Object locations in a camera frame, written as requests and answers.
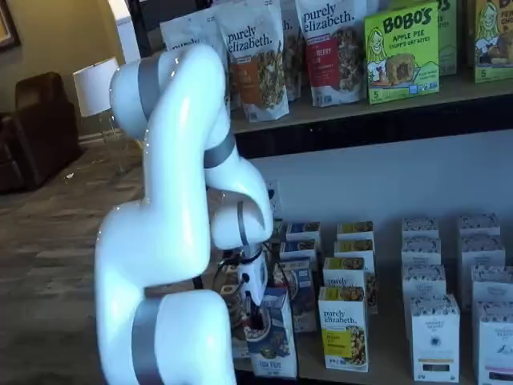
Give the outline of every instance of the beige wall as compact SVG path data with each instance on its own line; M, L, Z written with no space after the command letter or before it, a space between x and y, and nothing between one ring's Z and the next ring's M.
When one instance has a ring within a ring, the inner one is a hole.
M48 71L61 74L77 105L72 73L119 55L107 0L7 0L22 45L0 54L0 111L14 107L14 86ZM81 133L94 127L81 127Z

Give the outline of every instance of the shelf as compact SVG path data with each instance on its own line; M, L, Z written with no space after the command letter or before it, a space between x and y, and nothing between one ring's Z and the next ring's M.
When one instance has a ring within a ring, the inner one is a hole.
M233 113L232 129L247 158L322 151L511 128L513 80L474 84L470 72L441 79L440 92L389 103L366 100L319 108L309 88L280 120L249 123Z

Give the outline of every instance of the brand logo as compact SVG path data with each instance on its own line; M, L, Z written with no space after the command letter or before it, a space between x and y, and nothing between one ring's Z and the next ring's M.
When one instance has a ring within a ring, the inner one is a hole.
M394 29L409 30L412 26L417 24L425 26L431 22L431 12L433 12L432 8L422 8L414 13L409 12L403 15L398 14L395 18L386 18L383 21L383 30L386 34L389 34Z

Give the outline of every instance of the black shelf edge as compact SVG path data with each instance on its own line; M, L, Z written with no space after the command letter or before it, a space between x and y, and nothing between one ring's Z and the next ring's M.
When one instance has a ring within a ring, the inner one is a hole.
M513 128L512 118L513 94L507 94L239 132L236 142L240 154L252 159L501 131Z

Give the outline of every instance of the cartoon girl illustration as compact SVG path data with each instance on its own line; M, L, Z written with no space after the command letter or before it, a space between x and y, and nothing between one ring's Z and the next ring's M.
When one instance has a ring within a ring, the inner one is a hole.
M489 63L489 50L497 45L499 28L497 27L497 6L493 2L487 2L479 13L479 27L475 41L475 54L479 62Z
M371 83L388 83L386 78L386 52L383 46L383 33L375 27L367 40L367 69Z

